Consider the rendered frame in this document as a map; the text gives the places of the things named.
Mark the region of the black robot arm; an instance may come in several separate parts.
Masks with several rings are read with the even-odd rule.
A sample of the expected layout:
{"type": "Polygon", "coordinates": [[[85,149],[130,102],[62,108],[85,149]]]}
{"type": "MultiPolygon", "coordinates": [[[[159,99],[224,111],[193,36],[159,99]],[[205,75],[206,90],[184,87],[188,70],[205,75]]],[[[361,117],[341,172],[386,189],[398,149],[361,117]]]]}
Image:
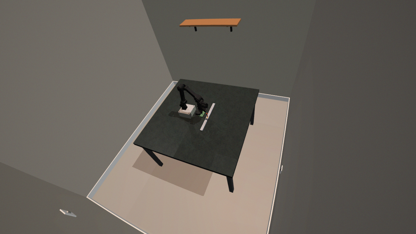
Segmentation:
{"type": "Polygon", "coordinates": [[[205,102],[203,102],[204,101],[204,99],[199,95],[199,94],[196,94],[195,92],[193,92],[192,91],[192,89],[190,89],[187,85],[185,85],[185,84],[180,84],[178,87],[178,91],[180,92],[180,95],[181,95],[181,104],[180,104],[180,106],[181,106],[181,108],[182,108],[182,110],[186,110],[187,109],[187,106],[186,106],[186,103],[187,103],[187,100],[185,99],[185,96],[184,96],[184,90],[185,91],[187,91],[190,95],[192,95],[193,96],[193,98],[194,98],[194,100],[196,101],[196,103],[197,103],[197,105],[200,107],[200,106],[202,106],[202,108],[201,108],[201,111],[203,110],[204,112],[206,112],[207,111],[207,109],[208,109],[208,104],[207,103],[205,103],[205,102]]]}

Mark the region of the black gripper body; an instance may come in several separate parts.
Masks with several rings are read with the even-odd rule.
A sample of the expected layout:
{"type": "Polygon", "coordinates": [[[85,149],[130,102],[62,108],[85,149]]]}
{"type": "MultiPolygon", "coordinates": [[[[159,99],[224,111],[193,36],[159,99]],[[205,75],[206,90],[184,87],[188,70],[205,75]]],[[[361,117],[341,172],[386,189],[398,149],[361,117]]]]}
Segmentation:
{"type": "Polygon", "coordinates": [[[201,111],[201,108],[202,108],[202,106],[197,106],[198,107],[198,111],[196,111],[196,115],[201,115],[201,113],[202,113],[202,111],[201,111]]]}

